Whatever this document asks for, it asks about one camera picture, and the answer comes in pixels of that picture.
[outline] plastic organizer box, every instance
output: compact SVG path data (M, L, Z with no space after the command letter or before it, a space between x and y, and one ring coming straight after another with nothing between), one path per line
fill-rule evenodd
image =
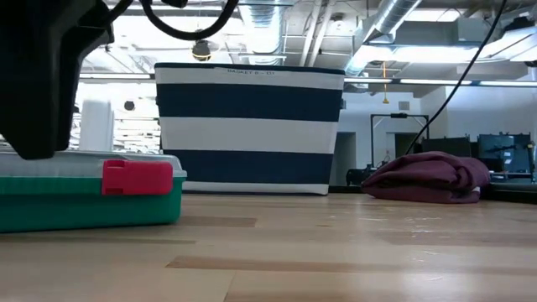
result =
M169 155L1 152L0 232L173 223L185 178Z

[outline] navy and white striped basket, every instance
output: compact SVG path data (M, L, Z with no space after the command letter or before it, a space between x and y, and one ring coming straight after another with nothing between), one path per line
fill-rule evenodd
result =
M157 63L155 76L185 191L328 193L343 71Z

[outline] folded maroon blanket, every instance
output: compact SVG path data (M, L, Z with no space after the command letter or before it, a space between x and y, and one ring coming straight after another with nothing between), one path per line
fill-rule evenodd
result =
M362 183L362 191L389 200L458 204L477 202L479 188L489 183L488 168L478 159L426 152L384 165Z

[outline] pink latch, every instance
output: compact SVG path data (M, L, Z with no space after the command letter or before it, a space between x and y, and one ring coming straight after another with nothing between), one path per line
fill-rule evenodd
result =
M174 168L168 162L105 160L103 195L166 195L174 187Z

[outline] desk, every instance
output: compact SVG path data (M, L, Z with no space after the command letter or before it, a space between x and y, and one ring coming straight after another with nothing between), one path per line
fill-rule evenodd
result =
M180 223L0 236L0 301L537 300L537 207L187 195Z

